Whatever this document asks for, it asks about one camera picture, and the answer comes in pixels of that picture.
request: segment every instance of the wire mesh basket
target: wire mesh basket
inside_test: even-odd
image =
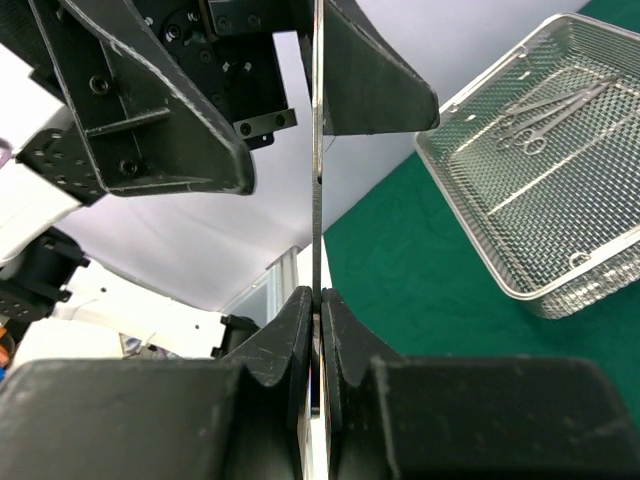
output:
[[[542,317],[570,315],[640,278],[638,59],[640,35],[552,17],[445,104],[440,128],[415,137],[500,287]],[[509,112],[522,110],[526,123],[541,111],[523,106],[606,78],[611,85],[545,133],[541,151],[499,146]]]

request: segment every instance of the forceps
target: forceps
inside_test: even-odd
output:
[[[515,126],[509,128],[505,132],[498,132],[496,137],[498,141],[496,143],[497,150],[504,150],[505,148],[510,147],[511,145],[519,145],[523,146],[523,150],[528,155],[535,155],[540,153],[546,147],[547,140],[544,137],[545,133],[548,133],[551,129],[555,128],[561,122],[569,118],[575,112],[580,110],[583,106],[593,100],[595,97],[600,95],[602,91],[604,91],[609,85],[615,82],[616,77],[606,77],[604,79],[598,80],[594,82],[592,85],[585,87],[578,92],[572,92],[567,95],[565,101],[560,103],[558,106],[547,110],[540,115],[536,115],[535,117]],[[544,100],[541,102],[533,103],[531,105],[526,105],[522,108],[512,110],[510,115],[517,116],[526,111],[533,110],[534,108],[540,108],[541,106],[547,104],[553,104],[561,101],[561,96],[554,97],[549,100]],[[559,115],[557,118],[553,119],[547,125],[542,127],[540,130],[534,130],[530,128],[537,123],[540,123],[547,118],[553,117],[557,113],[566,110],[565,113]]]

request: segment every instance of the white wall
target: white wall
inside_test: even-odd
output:
[[[372,23],[444,102],[548,16],[586,0],[360,0]],[[311,125],[293,34],[276,38],[299,126],[255,154],[249,198],[188,194],[109,197],[63,227],[91,253],[196,306],[218,309],[275,258],[311,238]],[[24,142],[55,110],[0,51],[0,136]],[[325,226],[412,152],[410,135],[337,139],[325,156]]]

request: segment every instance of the surgical instrument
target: surgical instrument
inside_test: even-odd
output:
[[[503,133],[500,133],[500,131],[496,132],[496,135],[494,135],[498,139],[496,143],[496,148],[498,150],[504,150],[505,148],[508,148],[511,145],[518,145],[518,146],[523,146],[526,153],[527,151],[529,151],[527,144],[529,144],[531,141],[539,140],[537,136],[535,138],[533,137],[534,132],[536,131],[530,127],[533,127],[534,125],[548,118],[551,118],[554,115],[566,109],[565,113],[563,113],[562,115],[559,115],[557,118],[552,120],[549,124],[547,124],[545,127],[541,129],[541,131],[543,131],[543,134],[549,132],[552,128],[556,127],[562,121],[566,120],[575,112],[580,110],[584,105],[589,103],[592,99],[600,95],[600,93],[604,91],[614,81],[615,81],[615,77],[606,77],[604,79],[598,80],[597,82],[593,83],[589,87],[586,87],[581,91],[575,93],[572,97],[568,98],[567,100],[562,102],[560,105],[550,110],[547,110],[546,112],[543,112],[539,115],[536,115],[535,117],[523,123],[520,123],[515,127],[509,128],[506,132],[503,132]],[[559,100],[556,97],[554,99],[551,99],[548,102],[555,103],[557,101]],[[533,108],[539,108],[540,106],[543,106],[543,105],[545,105],[545,103],[542,103],[542,102],[538,104],[531,104],[530,106],[525,106],[522,109],[517,109],[515,111],[512,111],[510,115],[513,115],[515,118],[515,115],[518,115],[525,111],[532,110]]]
[[[581,88],[580,90],[565,92],[560,95],[556,95],[555,97],[533,102],[521,107],[515,107],[515,105],[509,104],[503,109],[504,118],[500,120],[499,126],[504,128],[510,127],[514,124],[516,118],[518,118],[519,115],[530,112],[532,110],[537,110],[542,107],[546,107],[548,105],[554,105],[558,102],[562,102],[563,100],[566,100],[565,102],[562,102],[563,105],[567,105],[568,103],[571,104],[575,102],[576,98],[583,94],[585,90],[588,90],[589,88],[592,88],[594,86],[596,85],[590,85],[589,87]]]
[[[560,123],[564,122],[567,118],[571,117],[577,111],[579,111],[582,107],[587,105],[591,100],[600,95],[603,91],[605,91],[609,85],[616,81],[615,77],[608,77],[607,79],[602,80],[601,84],[592,90],[586,92],[582,98],[580,98],[577,102],[569,106],[566,112],[559,115],[558,117],[551,120],[545,126],[540,128],[539,130],[534,130],[533,128],[527,128],[520,131],[517,136],[524,140],[523,150],[527,155],[537,155],[542,152],[547,146],[547,138],[545,135],[557,127]]]

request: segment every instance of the green table surface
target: green table surface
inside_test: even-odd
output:
[[[417,155],[325,234],[334,287],[413,355],[562,355],[595,361],[640,424],[640,283],[560,321],[497,286]]]

